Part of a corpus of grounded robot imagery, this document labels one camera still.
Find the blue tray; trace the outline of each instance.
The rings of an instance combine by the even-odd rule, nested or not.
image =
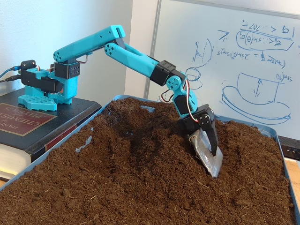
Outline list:
[[[148,99],[144,99],[144,98],[138,98],[138,97],[133,97],[133,96],[129,96],[129,95],[118,95],[116,96],[112,101],[115,100],[119,100],[119,99],[126,99],[126,98],[136,98],[138,100],[144,101],[144,102],[152,102],[151,100]],[[75,129],[72,133],[70,133],[68,136],[66,136],[64,139],[62,139],[59,143],[57,143],[55,146],[53,146],[51,149],[49,149],[46,153],[44,153],[40,158],[38,158],[37,160],[35,160],[33,163],[31,163],[28,167],[26,167],[22,172],[20,172],[19,174],[17,174],[13,179],[11,179],[10,181],[8,181],[5,185],[3,185],[2,187],[0,187],[0,191],[3,190],[6,186],[10,185],[12,182],[14,182],[15,180],[19,179],[21,176],[23,176],[26,172],[31,171],[36,165],[41,164],[49,155],[50,151],[52,151],[53,149],[56,149],[58,147],[60,147],[71,135],[78,133],[82,127],[84,127],[86,124],[88,124],[91,120],[93,120],[98,114],[100,114],[106,107],[107,105],[105,105],[102,109],[100,109],[97,113],[95,113],[89,120],[85,121],[83,124],[81,124],[77,129]],[[276,133],[276,131],[270,127],[264,126],[264,125],[260,125],[260,124],[255,124],[255,123],[251,123],[251,122],[246,122],[246,121],[242,121],[242,120],[236,120],[236,119],[231,119],[228,117],[223,117],[223,116],[218,116],[217,115],[217,119],[223,122],[227,122],[227,121],[236,121],[238,123],[244,123],[247,124],[251,127],[257,127],[258,130],[267,137],[272,137],[276,140],[276,142],[278,143],[280,150],[281,150],[281,155],[282,155],[282,159],[284,159],[284,155],[281,149],[281,145],[279,142],[279,138],[278,135]],[[284,166],[285,166],[285,176],[291,180],[289,172],[287,170],[286,167],[286,163],[284,162]],[[293,189],[293,185],[290,182],[290,187],[291,187],[291,196],[292,196],[292,201],[295,205],[295,214],[296,214],[296,220],[297,220],[297,225],[300,225],[300,212],[299,212],[299,207],[297,205],[297,201],[296,201],[296,196],[295,196],[295,192]]]

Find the teal robotic arm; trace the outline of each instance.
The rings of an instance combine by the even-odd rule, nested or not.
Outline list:
[[[198,107],[197,97],[189,89],[186,75],[168,61],[157,61],[124,43],[121,26],[110,26],[100,32],[71,43],[53,53],[55,62],[49,69],[40,69],[34,60],[22,62],[20,78],[25,95],[19,103],[33,110],[57,110],[57,104],[71,104],[77,95],[77,78],[80,65],[98,49],[119,63],[173,91],[172,102],[179,114],[179,126],[186,134],[202,129],[206,131],[211,153],[216,155],[218,138],[215,115],[208,105]],[[86,56],[86,61],[78,61]]]
[[[143,74],[158,85],[166,85],[169,90],[172,90],[172,102],[179,114],[180,128],[188,135],[199,129],[206,131],[211,153],[215,156],[218,148],[215,115],[208,105],[198,107],[197,97],[189,89],[186,75],[176,70],[176,66],[170,62],[157,61],[127,45],[123,37],[125,32],[121,26],[111,26],[55,51],[53,54],[56,61],[55,74],[58,73],[57,65],[62,64],[65,67],[72,65],[71,63],[77,62],[78,57],[84,55],[88,57],[93,51],[104,48],[107,56]]]

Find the white wall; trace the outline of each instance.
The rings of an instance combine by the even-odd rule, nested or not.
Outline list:
[[[131,15],[132,0],[0,0],[0,73],[31,59],[47,69],[55,50],[110,25],[122,25],[129,42]],[[105,104],[124,94],[126,67],[103,51],[81,68],[78,98]],[[0,95],[22,87],[20,80],[0,83]]]
[[[299,0],[207,0],[206,2],[300,15]],[[157,5],[158,0],[133,0],[130,45],[148,55],[152,45]],[[143,98],[145,84],[145,77],[127,69],[125,94]]]
[[[129,44],[150,55],[158,0],[133,0]],[[146,77],[127,68],[125,94],[143,98]]]

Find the red wire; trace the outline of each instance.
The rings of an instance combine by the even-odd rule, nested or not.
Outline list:
[[[192,113],[191,113],[191,110],[190,110],[190,108],[189,108],[189,104],[188,104],[188,100],[189,100],[189,83],[188,83],[188,80],[187,80],[187,79],[186,79],[186,86],[187,86],[187,109],[188,109],[188,114],[189,114],[189,116],[191,117],[191,119],[192,119],[193,121],[195,121],[196,123],[198,123],[199,120],[197,120],[197,119],[195,119],[195,118],[193,117],[193,115],[192,115]]]

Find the brown soil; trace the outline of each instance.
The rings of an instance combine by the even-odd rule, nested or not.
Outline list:
[[[295,224],[274,140],[256,128],[217,121],[224,162],[213,179],[177,119],[172,104],[112,102],[0,192],[0,224]],[[89,136],[91,144],[76,153]]]

